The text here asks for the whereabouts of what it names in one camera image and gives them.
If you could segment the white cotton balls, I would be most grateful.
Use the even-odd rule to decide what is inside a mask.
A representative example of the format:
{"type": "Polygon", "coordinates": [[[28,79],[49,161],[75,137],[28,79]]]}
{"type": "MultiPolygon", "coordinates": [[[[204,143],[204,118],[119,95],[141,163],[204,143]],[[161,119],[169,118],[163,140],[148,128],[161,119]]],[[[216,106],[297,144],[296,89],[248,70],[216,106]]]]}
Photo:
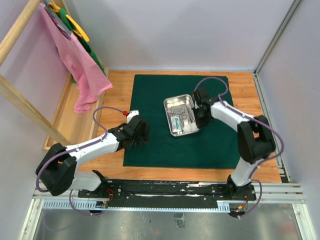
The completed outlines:
{"type": "Polygon", "coordinates": [[[189,123],[183,127],[183,131],[185,133],[196,132],[197,130],[198,130],[198,127],[195,122],[189,123]]]}

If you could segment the steel instrument tray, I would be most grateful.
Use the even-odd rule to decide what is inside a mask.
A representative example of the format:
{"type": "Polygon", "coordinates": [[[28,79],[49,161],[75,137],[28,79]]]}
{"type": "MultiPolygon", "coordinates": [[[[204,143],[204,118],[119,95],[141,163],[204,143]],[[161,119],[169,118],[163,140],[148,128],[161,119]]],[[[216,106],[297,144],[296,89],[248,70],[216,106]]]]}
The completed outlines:
{"type": "Polygon", "coordinates": [[[180,132],[172,132],[171,119],[170,119],[169,115],[167,114],[167,110],[169,110],[170,108],[187,107],[194,117],[193,123],[196,123],[195,115],[193,112],[195,105],[194,105],[194,101],[193,101],[192,97],[189,94],[183,94],[183,95],[179,95],[179,96],[166,98],[163,101],[163,105],[164,105],[164,110],[165,110],[165,114],[166,114],[166,118],[167,118],[167,122],[168,122],[169,131],[172,136],[182,137],[182,136],[197,133],[200,130],[197,127],[198,130],[195,132],[184,132],[184,125],[181,125],[182,130],[180,132]]]}

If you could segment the green white packet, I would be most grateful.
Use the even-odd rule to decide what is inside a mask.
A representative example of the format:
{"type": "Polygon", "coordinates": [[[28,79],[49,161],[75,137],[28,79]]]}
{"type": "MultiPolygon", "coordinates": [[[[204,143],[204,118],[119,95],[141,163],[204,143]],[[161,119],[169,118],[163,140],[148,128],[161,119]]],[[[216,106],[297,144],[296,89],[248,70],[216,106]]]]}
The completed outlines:
{"type": "Polygon", "coordinates": [[[173,133],[180,132],[182,130],[180,117],[171,116],[170,120],[171,120],[172,132],[173,133]]]}

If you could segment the dark green surgical cloth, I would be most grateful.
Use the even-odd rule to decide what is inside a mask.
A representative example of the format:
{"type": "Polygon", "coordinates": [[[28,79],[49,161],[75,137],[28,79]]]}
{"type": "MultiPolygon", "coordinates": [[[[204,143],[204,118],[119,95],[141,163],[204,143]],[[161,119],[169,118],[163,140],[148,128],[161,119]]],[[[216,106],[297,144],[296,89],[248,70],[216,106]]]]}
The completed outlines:
{"type": "Polygon", "coordinates": [[[149,143],[124,152],[126,167],[234,169],[240,159],[237,133],[219,120],[185,136],[170,133],[164,100],[191,94],[203,76],[147,75],[134,77],[131,110],[149,123],[149,143]]]}

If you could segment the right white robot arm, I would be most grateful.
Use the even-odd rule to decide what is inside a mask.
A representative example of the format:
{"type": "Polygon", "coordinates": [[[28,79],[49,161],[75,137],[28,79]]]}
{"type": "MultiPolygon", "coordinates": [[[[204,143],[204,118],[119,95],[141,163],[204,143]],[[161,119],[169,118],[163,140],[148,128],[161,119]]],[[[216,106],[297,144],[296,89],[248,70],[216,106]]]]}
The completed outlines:
{"type": "Polygon", "coordinates": [[[219,120],[237,133],[240,158],[234,172],[227,178],[226,193],[230,199],[238,200],[249,189],[258,167],[276,150],[273,129],[264,115],[246,114],[226,101],[209,99],[194,103],[192,110],[199,129],[219,120]]]}

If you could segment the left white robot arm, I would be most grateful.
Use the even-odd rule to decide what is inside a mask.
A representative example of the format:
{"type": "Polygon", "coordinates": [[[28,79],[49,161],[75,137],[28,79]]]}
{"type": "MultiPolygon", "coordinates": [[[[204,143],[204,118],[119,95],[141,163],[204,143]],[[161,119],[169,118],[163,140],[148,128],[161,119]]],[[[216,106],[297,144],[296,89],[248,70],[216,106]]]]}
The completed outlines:
{"type": "Polygon", "coordinates": [[[149,131],[147,120],[134,115],[94,139],[69,146],[52,145],[35,171],[36,188],[54,197],[68,190],[83,190],[96,198],[105,198],[109,192],[107,178],[98,170],[83,172],[78,168],[100,156],[147,144],[149,131]]]}

